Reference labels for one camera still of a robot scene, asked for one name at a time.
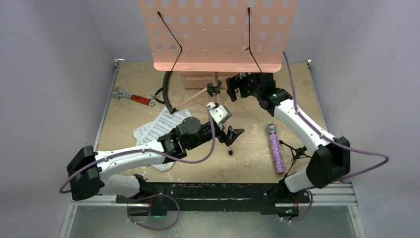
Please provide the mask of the pink folding music stand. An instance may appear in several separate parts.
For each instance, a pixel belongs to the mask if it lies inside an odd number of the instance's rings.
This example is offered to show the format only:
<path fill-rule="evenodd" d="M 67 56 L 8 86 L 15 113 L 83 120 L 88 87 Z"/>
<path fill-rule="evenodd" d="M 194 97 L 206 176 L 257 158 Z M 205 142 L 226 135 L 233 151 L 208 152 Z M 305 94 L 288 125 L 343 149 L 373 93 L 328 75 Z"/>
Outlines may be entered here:
<path fill-rule="evenodd" d="M 159 71 L 272 73 L 282 67 L 295 0 L 142 0 Z"/>

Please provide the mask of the sheet music page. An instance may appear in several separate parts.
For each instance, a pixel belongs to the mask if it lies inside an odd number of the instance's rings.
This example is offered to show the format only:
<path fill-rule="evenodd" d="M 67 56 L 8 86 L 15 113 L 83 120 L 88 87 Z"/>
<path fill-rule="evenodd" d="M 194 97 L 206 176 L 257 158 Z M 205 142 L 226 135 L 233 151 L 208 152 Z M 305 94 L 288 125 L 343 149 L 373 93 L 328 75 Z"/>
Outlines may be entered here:
<path fill-rule="evenodd" d="M 191 113 L 188 109 L 170 114 L 168 109 L 164 108 L 152 122 L 151 126 L 144 132 L 142 138 L 139 141 L 140 144 L 146 144 L 169 133 L 184 119 L 190 116 Z"/>
<path fill-rule="evenodd" d="M 133 136 L 136 139 L 136 144 L 135 144 L 136 146 L 141 145 L 139 141 L 142 138 L 142 135 L 144 134 L 144 132 L 151 126 L 152 122 L 144 124 L 133 130 Z"/>

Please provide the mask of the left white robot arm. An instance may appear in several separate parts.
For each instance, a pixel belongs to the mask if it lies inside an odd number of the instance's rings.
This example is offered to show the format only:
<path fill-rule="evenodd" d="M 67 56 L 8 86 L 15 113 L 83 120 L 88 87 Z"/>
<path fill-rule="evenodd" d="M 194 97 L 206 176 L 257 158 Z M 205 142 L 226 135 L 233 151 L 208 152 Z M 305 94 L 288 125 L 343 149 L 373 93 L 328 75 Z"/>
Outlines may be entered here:
<path fill-rule="evenodd" d="M 242 133 L 218 125 L 213 119 L 202 124 L 195 117 L 188 117 L 169 133 L 147 144 L 115 151 L 94 151 L 92 146 L 82 147 L 67 165 L 68 190 L 75 201 L 91 198 L 109 187 L 105 181 L 119 172 L 142 166 L 160 165 L 180 161 L 185 163 L 187 151 L 208 141 L 230 146 Z"/>

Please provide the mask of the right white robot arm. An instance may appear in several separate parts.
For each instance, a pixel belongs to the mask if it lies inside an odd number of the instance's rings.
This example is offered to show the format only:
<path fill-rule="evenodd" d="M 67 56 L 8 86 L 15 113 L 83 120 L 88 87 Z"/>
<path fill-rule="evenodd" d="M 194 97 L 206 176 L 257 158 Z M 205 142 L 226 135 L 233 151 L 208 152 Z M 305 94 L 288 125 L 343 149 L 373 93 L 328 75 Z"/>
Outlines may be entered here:
<path fill-rule="evenodd" d="M 350 172 L 350 142 L 337 138 L 308 119 L 293 97 L 285 89 L 276 87 L 272 73 L 240 73 L 226 79 L 227 94 L 232 102 L 236 93 L 242 98 L 253 96 L 259 106 L 284 123 L 305 145 L 311 155 L 307 167 L 279 182 L 278 195 L 285 202 L 295 198 L 299 191 L 323 188 L 340 180 Z"/>

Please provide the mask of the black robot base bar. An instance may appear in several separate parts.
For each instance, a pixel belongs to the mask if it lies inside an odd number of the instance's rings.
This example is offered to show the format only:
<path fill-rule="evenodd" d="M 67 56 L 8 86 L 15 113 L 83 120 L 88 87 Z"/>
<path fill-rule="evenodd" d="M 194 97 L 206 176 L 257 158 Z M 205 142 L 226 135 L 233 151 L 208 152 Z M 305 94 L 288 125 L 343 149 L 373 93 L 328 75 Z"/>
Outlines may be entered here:
<path fill-rule="evenodd" d="M 147 182 L 133 198 L 117 195 L 117 203 L 141 204 L 151 215 L 168 211 L 259 212 L 286 215 L 281 205 L 291 209 L 296 202 L 310 201 L 308 192 L 288 192 L 279 183 L 169 183 Z"/>

